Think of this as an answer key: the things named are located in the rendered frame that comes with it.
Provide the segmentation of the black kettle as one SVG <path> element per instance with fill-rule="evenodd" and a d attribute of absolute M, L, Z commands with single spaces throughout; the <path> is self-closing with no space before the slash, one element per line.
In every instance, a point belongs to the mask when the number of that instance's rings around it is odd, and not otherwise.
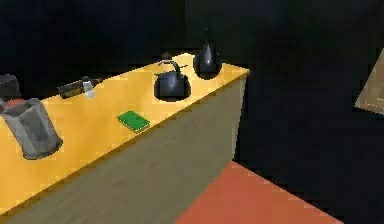
<path fill-rule="evenodd" d="M 162 60 L 161 64 L 171 64 L 174 69 L 157 74 L 154 83 L 154 96 L 165 102 L 185 100 L 191 95 L 191 85 L 186 75 L 181 73 L 180 66 L 173 60 Z"/>

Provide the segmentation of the black round vase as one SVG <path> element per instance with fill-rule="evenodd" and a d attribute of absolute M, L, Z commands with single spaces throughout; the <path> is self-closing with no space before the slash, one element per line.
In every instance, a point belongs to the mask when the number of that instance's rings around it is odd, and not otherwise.
<path fill-rule="evenodd" d="M 211 33 L 205 29 L 205 42 L 198 54 L 193 58 L 193 69 L 196 75 L 204 80 L 215 78 L 222 68 L 220 56 L 211 41 Z"/>

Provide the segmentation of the small grey dish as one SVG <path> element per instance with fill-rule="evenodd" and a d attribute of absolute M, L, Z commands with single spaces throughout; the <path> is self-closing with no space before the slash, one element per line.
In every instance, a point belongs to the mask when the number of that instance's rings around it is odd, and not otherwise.
<path fill-rule="evenodd" d="M 169 52 L 165 52 L 161 55 L 161 60 L 158 62 L 159 65 L 171 64 L 173 62 L 172 55 Z"/>

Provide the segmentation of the yellow topped counter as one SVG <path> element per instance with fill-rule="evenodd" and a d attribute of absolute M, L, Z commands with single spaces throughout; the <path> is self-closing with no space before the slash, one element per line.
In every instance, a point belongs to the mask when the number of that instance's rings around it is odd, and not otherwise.
<path fill-rule="evenodd" d="M 183 66 L 182 73 L 191 84 L 190 97 L 179 102 L 166 103 L 154 97 L 155 75 L 171 69 L 157 63 L 106 79 L 95 88 L 96 96 L 91 99 L 44 99 L 42 103 L 63 139 L 58 152 L 46 158 L 24 159 L 19 144 L 0 117 L 0 224 L 106 159 L 123 144 L 133 143 L 147 133 L 123 126 L 118 115 L 134 111 L 149 120 L 154 129 L 249 74 L 245 68 L 224 63 L 218 76 L 203 80 L 192 68 L 192 55 L 184 53 L 173 59 Z"/>

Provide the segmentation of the small white shaker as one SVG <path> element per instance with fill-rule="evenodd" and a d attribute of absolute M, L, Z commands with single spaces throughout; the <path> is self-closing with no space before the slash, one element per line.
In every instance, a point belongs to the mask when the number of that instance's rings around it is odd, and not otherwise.
<path fill-rule="evenodd" d="M 87 98 L 93 98 L 95 96 L 95 92 L 93 89 L 93 84 L 92 84 L 91 80 L 89 79 L 89 77 L 84 76 L 82 78 L 82 82 L 83 82 L 83 89 L 84 89 L 85 96 Z"/>

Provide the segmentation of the tan framed picture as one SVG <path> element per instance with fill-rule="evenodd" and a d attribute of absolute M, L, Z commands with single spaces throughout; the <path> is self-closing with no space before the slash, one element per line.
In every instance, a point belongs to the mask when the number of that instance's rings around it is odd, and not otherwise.
<path fill-rule="evenodd" d="M 384 48 L 355 102 L 355 107 L 384 115 Z"/>

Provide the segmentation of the dark grey toaster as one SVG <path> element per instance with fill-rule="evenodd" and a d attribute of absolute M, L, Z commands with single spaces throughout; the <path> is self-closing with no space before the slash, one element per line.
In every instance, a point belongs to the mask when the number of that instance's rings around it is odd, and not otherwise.
<path fill-rule="evenodd" d="M 0 75 L 0 98 L 3 101 L 21 98 L 17 78 L 14 75 Z"/>

